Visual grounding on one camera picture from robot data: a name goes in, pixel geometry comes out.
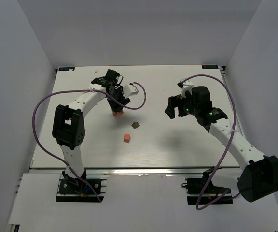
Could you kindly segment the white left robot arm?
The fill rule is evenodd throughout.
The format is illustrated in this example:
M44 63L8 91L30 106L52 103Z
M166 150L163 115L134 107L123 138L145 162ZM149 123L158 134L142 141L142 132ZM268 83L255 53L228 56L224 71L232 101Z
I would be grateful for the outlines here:
M103 99L107 99L113 113L119 113L123 110L123 105L130 103L129 97L139 92L132 83L122 86L119 83L120 78L117 71L109 69L105 76L91 81L88 92L68 105L56 107L52 134L67 162L62 175L76 192L83 192L86 188L86 183L81 180L86 179L86 172L80 149L85 137L85 116Z

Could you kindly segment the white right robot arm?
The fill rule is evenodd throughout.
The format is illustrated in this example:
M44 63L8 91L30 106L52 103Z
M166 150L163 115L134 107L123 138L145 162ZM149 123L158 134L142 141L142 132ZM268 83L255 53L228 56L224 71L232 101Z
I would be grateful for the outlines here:
M217 187L238 191L248 202L256 201L278 191L278 158L267 156L232 128L228 116L212 106L210 91L199 86L186 88L180 95L168 98L165 113L174 119L193 115L198 124L217 138L235 158L239 170L210 168L203 173L202 182L208 190Z

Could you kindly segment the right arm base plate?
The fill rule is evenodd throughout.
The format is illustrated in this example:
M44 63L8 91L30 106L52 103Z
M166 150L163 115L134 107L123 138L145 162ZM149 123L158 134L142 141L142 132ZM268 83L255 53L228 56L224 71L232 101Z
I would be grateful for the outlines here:
M201 178L187 178L184 183L181 184L182 188L186 189L187 192L187 203L188 205L196 205L199 194L203 188L204 184ZM215 187L210 184L205 190L199 205L206 205L209 202L213 201L217 197L221 196L224 192L226 192L226 188L223 187ZM220 200L213 203L213 205L230 205L233 204L232 194L229 191L226 195L224 195Z

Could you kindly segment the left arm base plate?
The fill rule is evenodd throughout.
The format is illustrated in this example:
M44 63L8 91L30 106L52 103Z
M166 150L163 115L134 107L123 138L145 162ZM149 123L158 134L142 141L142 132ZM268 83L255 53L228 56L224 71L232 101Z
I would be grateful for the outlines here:
M87 180L92 186L83 183L78 187L70 184L66 179L60 176L57 187L56 202L69 203L100 203L104 199L107 187L107 179L92 178Z

